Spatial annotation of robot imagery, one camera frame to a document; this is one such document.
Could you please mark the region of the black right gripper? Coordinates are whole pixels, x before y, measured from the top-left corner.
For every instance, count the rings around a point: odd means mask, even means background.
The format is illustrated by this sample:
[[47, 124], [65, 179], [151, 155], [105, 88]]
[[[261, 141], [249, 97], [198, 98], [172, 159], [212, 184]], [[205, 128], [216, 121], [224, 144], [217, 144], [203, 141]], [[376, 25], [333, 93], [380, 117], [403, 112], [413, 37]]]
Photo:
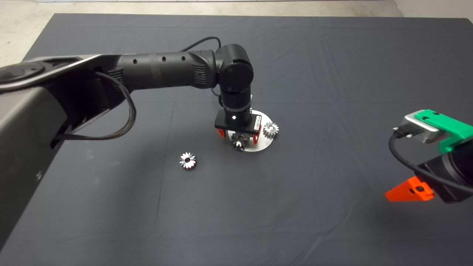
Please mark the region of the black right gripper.
[[[472, 188], [471, 158], [443, 154], [419, 164], [418, 167], [442, 180], [448, 180], [457, 185]], [[443, 202], [452, 204], [472, 197], [471, 192], [464, 192], [460, 189], [441, 184], [420, 173], [416, 174], [418, 177], [413, 176], [385, 192], [386, 199], [390, 202], [430, 201], [435, 198], [434, 192], [436, 192]]]

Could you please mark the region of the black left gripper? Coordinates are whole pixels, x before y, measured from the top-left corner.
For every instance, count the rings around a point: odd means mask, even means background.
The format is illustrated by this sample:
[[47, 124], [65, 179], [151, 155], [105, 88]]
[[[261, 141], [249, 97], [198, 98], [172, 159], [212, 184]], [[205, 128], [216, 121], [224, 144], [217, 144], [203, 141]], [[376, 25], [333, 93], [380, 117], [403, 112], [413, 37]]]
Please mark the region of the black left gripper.
[[253, 145], [257, 145], [262, 129], [262, 114], [253, 110], [238, 113], [219, 110], [215, 118], [215, 128], [223, 139], [227, 137], [226, 131], [253, 135]]

